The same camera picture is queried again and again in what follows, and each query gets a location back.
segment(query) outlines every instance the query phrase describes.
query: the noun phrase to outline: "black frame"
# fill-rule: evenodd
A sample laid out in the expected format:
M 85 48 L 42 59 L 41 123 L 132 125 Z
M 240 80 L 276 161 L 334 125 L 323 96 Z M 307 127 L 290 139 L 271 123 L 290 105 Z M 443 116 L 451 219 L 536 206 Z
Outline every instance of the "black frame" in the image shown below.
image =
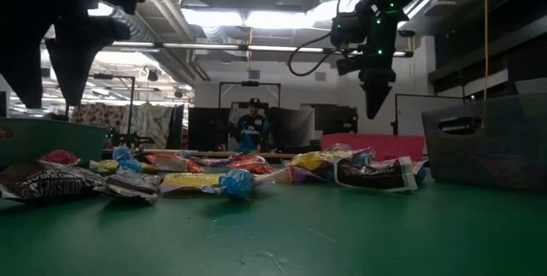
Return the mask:
M 277 96 L 277 107 L 281 108 L 281 84 L 279 83 L 256 83 L 257 85 L 253 86 L 253 87 L 258 87 L 258 86 L 261 86 L 261 85 L 273 85 L 273 86 L 276 86 L 278 91 L 279 91 L 279 94 Z M 247 82 L 220 82 L 219 83 L 219 108 L 221 107 L 221 101 L 222 101 L 222 86 L 223 85 L 241 85 L 243 87 L 245 86 L 249 86 L 251 87 L 252 85 L 248 85 Z
M 395 94 L 395 120 L 391 123 L 391 126 L 393 127 L 393 135 L 398 136 L 399 135 L 399 107 L 397 104 L 397 97 L 436 97 L 436 98 L 449 98 L 449 99 L 460 99 L 465 103 L 465 97 L 443 97 L 443 96 L 430 96 L 430 95 L 416 95 L 416 94 L 409 94 L 409 93 L 396 93 Z

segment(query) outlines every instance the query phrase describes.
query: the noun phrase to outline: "person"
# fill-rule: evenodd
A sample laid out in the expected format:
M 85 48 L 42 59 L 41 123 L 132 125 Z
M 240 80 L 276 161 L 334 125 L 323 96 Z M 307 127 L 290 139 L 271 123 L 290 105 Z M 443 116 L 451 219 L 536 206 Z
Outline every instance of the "person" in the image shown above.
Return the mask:
M 237 134 L 239 152 L 260 152 L 268 135 L 269 124 L 266 117 L 260 115 L 260 100 L 251 98 L 249 100 L 249 113 L 238 120 Z

